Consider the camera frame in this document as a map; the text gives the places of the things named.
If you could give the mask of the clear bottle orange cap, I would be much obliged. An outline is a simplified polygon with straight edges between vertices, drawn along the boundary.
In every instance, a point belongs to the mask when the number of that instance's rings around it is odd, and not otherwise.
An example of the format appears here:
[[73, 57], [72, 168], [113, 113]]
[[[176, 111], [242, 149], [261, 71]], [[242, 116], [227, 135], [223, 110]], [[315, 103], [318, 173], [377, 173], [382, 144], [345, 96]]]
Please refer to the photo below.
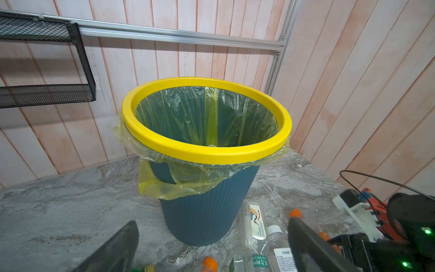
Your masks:
[[331, 237], [324, 231], [321, 225], [311, 215], [305, 216], [299, 209], [294, 209], [290, 212], [289, 216], [290, 218], [299, 218], [323, 240], [329, 241], [331, 239]]

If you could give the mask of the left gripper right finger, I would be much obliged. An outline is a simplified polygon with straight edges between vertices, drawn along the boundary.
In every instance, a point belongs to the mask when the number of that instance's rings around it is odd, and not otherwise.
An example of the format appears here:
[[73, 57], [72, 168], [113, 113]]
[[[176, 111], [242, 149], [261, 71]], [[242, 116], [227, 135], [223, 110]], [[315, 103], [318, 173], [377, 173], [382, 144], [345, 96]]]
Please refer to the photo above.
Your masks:
[[309, 256], [323, 272], [358, 271], [299, 218], [291, 218], [288, 223], [288, 242], [299, 272], [308, 271], [304, 255]]

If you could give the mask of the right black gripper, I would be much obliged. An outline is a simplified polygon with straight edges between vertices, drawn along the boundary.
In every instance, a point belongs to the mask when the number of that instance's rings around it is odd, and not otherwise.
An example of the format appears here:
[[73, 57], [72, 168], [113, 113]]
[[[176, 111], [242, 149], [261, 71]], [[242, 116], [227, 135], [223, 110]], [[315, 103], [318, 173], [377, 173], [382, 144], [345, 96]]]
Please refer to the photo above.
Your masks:
[[363, 272], [433, 272], [435, 261], [406, 242], [369, 241], [364, 233], [339, 235], [327, 241]]

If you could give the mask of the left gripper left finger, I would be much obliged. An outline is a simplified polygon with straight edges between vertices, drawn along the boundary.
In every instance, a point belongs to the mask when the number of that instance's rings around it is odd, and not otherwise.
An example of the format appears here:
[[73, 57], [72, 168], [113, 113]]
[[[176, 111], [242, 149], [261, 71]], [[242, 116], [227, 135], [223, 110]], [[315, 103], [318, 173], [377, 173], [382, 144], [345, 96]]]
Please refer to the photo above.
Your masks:
[[139, 243], [136, 221], [129, 221], [73, 272], [130, 272]]

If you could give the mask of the clear bottle white text label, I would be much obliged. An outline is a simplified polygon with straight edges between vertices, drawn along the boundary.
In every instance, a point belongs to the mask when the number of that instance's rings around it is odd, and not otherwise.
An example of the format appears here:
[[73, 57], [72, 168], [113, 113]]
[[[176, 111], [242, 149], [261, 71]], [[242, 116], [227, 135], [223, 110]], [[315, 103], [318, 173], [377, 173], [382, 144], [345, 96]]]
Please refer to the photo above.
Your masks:
[[297, 272], [290, 244], [278, 225], [268, 226], [270, 239], [268, 260], [272, 272]]

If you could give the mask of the crushed clear bottle bird label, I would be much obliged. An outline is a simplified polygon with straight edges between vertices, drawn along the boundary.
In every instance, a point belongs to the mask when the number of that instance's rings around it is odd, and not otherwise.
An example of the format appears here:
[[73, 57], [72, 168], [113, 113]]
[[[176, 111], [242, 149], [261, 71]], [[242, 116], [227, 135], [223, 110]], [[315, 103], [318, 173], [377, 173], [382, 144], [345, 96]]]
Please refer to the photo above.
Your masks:
[[269, 239], [264, 221], [263, 206], [258, 202], [245, 200], [241, 208], [242, 243], [253, 256], [254, 261], [266, 260]]

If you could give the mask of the clear bottle white green label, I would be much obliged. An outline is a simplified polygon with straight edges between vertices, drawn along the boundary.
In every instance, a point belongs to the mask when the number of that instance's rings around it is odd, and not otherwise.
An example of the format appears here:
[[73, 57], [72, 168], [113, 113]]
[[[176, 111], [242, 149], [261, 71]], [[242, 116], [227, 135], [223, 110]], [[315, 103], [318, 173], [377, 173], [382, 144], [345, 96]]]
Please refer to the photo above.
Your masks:
[[248, 248], [236, 247], [228, 257], [224, 272], [270, 272], [268, 259]]

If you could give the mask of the green plastic bottle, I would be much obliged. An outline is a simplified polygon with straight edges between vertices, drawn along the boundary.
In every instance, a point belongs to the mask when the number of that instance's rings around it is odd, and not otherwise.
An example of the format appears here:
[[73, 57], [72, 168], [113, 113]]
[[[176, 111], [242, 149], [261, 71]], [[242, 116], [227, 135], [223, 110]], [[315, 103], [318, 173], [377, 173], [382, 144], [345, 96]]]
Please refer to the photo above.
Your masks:
[[131, 272], [155, 272], [155, 266], [154, 265], [145, 265], [141, 267], [136, 267], [134, 269], [131, 269]]

